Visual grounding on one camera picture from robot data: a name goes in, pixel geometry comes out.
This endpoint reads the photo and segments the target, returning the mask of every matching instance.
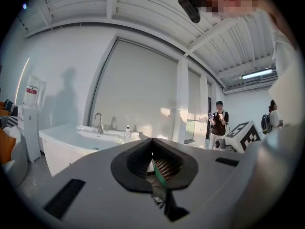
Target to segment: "light strip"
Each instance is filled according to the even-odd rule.
[[[30,58],[28,58],[27,62],[25,63],[25,66],[24,66],[23,71],[22,71],[22,73],[21,73],[21,77],[20,77],[20,79],[19,79],[19,83],[18,83],[17,91],[16,91],[16,96],[15,96],[15,104],[16,104],[16,105],[17,105],[17,95],[18,95],[18,90],[19,90],[20,82],[21,82],[21,79],[22,79],[22,76],[23,76],[25,67],[27,67],[27,64],[28,64],[28,61],[29,61],[29,60],[30,60]]]
[[[259,71],[259,72],[255,72],[255,73],[252,73],[252,74],[243,75],[243,79],[246,80],[246,79],[250,79],[250,78],[253,78],[253,77],[266,75],[266,74],[271,74],[271,73],[272,73],[272,69],[265,70],[265,71]]]

